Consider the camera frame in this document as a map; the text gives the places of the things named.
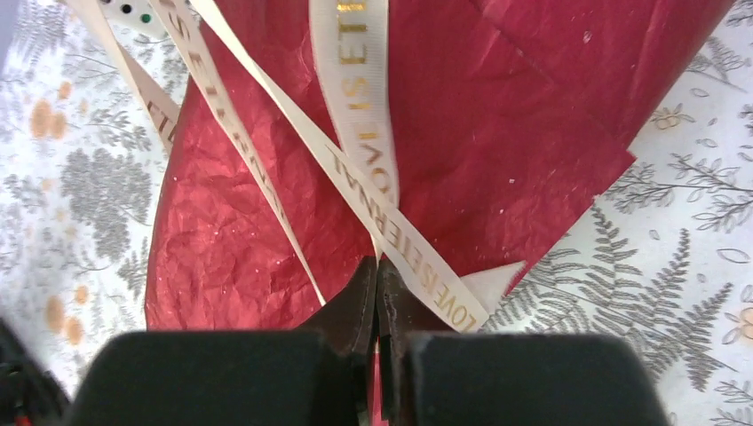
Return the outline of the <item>cream printed ribbon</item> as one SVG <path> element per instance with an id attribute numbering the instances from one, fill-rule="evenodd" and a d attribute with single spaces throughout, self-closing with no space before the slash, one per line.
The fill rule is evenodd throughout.
<path id="1" fill-rule="evenodd" d="M 388 107 L 386 1 L 312 1 L 308 23 L 315 71 L 336 137 L 329 138 L 250 56 L 213 1 L 153 1 L 215 120 L 246 163 L 296 253 L 301 246 L 219 75 L 198 26 L 205 23 L 292 125 L 408 290 L 459 332 L 476 332 L 522 263 L 457 275 L 400 212 L 400 181 Z"/>

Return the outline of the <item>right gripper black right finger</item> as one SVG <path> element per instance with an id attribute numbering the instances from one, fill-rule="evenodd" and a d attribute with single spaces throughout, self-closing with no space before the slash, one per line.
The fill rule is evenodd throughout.
<path id="1" fill-rule="evenodd" d="M 605 335 L 460 334 L 383 261 L 381 417 L 391 425 L 665 425 L 638 356 Z"/>

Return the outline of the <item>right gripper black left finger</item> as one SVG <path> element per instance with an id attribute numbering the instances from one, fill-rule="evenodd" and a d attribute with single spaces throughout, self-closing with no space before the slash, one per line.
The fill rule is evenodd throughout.
<path id="1" fill-rule="evenodd" d="M 132 332 L 95 357 L 67 425 L 367 425 L 377 262 L 287 330 Z"/>

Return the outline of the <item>floral patterned table mat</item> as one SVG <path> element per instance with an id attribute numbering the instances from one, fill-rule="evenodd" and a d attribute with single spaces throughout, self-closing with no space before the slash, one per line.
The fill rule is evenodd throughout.
<path id="1" fill-rule="evenodd" d="M 526 1 L 510 34 L 564 48 L 640 41 L 654 67 L 626 75 L 614 59 L 552 71 L 584 80 L 587 102 L 628 131 L 637 160 L 496 309 L 499 331 L 626 331 L 646 360 L 670 422 L 740 424 L 752 401 L 752 4 L 639 1 L 580 10 Z M 147 254 L 178 258 L 155 233 L 168 159 L 138 101 L 84 24 L 60 1 L 4 1 L 14 15 L 1 73 L 1 313 L 76 394 L 95 353 L 146 325 Z"/>

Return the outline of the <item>dark red wrapping paper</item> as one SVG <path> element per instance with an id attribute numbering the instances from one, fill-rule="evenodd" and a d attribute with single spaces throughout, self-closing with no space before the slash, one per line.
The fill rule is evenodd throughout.
<path id="1" fill-rule="evenodd" d="M 308 23 L 312 1 L 220 1 L 250 56 L 329 137 Z M 400 212 L 459 276 L 535 264 L 633 163 L 628 131 L 594 114 L 584 80 L 553 67 L 654 67 L 660 47 L 582 48 L 585 20 L 564 48 L 510 34 L 526 1 L 386 1 L 388 107 Z M 301 246 L 296 253 L 250 169 L 188 84 L 155 233 L 178 237 L 178 258 L 152 247 L 151 329 L 294 327 L 332 300 L 372 240 L 281 110 L 205 23 L 198 26 L 229 97 Z"/>

